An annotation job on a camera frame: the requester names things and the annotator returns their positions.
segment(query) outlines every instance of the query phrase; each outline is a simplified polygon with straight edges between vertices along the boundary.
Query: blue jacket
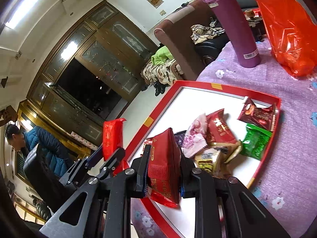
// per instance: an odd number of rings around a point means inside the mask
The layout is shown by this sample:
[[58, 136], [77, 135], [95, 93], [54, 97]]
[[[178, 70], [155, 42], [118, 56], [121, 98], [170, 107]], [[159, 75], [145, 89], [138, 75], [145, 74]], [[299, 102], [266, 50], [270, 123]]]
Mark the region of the blue jacket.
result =
[[61, 177], [74, 164], [68, 154], [68, 149], [47, 130], [35, 126], [29, 132], [24, 132], [24, 139], [28, 151], [38, 143], [43, 147], [46, 162], [55, 175]]

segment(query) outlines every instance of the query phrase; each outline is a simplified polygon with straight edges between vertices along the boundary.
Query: brown sofa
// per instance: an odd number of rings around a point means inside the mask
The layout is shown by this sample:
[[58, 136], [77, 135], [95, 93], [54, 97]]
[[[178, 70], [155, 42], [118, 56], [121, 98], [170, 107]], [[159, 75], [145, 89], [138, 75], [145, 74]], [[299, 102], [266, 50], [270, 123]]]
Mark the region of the brown sofa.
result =
[[191, 40], [191, 26], [201, 24], [208, 26], [213, 11], [201, 0], [195, 0], [181, 10], [170, 14], [154, 30], [155, 37], [168, 47], [177, 63], [181, 66], [183, 78], [195, 81], [205, 68], [195, 45]]
[[[257, 8], [255, 0], [237, 0], [241, 9]], [[191, 26], [208, 26], [210, 17], [216, 16], [209, 6], [201, 0], [195, 0], [184, 8], [170, 14], [154, 30], [155, 37], [173, 54], [184, 71], [183, 78], [195, 81], [210, 60], [215, 60], [222, 48], [229, 42], [226, 34], [194, 45], [191, 40]]]

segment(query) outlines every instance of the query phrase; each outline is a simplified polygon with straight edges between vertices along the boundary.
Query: floor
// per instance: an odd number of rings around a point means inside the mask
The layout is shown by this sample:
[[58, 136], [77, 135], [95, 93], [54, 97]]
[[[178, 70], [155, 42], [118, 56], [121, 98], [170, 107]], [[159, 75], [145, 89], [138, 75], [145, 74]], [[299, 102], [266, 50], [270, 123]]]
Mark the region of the floor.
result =
[[[150, 115], [152, 110], [164, 96], [160, 94], [155, 96], [155, 88], [153, 86], [148, 87], [147, 90], [140, 92], [136, 98], [132, 101], [126, 111], [123, 113], [122, 118], [126, 121], [123, 124], [123, 147], [125, 148], [137, 133], [141, 125], [146, 118]], [[95, 167], [93, 167], [88, 173], [90, 175], [99, 174], [99, 168], [103, 164], [101, 160]], [[134, 226], [131, 225], [131, 238], [138, 238]]]

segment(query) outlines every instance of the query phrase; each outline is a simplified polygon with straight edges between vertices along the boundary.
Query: green cloth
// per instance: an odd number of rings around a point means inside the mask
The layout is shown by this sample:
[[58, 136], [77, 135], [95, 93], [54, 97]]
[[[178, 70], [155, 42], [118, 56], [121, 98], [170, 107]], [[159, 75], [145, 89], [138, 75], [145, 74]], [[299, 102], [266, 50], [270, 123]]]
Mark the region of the green cloth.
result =
[[174, 56], [168, 50], [166, 46], [161, 47], [156, 51], [155, 55], [152, 55], [151, 60], [153, 65], [162, 65], [166, 63], [167, 60], [173, 60]]

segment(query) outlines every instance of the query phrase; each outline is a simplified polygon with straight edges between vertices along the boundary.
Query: green wrapper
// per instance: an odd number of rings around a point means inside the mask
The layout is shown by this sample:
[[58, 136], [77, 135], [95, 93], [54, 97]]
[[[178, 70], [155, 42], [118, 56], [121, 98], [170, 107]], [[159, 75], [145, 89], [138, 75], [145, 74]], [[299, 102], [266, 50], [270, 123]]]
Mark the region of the green wrapper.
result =
[[258, 126], [248, 123], [246, 126], [247, 135], [243, 140], [242, 155], [261, 160], [262, 151], [270, 140], [272, 133]]

